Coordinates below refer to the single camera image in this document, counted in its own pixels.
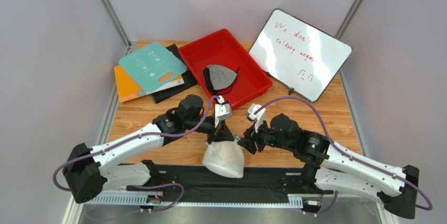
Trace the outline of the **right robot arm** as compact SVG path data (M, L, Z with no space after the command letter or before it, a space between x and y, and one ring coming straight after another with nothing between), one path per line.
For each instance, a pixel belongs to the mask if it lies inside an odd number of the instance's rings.
M251 154L266 146L289 151L303 162L301 184L313 190L333 190L368 198L390 213L406 219L416 214L419 169L386 165L352 152L316 132L303 130L288 116L280 114L267 123L261 113L246 113L253 126L238 145Z

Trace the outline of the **white mesh laundry bag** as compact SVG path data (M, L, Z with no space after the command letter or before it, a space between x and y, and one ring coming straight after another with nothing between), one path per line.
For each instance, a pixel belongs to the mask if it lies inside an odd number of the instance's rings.
M206 151L202 164L211 172L227 177L242 178L244 170L244 153L238 145L238 139L232 141L205 142Z

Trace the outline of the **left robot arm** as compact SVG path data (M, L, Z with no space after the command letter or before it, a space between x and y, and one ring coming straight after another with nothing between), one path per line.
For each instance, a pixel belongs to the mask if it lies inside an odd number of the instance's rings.
M232 134L225 125L225 119L230 117L230 104L222 96L211 97L205 107L201 97L190 94L177 107L127 136L93 147L87 147L86 143L76 145L60 168L68 185L66 190L81 204L105 190L154 186L157 172L152 162L135 165L124 162L192 132L206 134L208 143L231 141Z

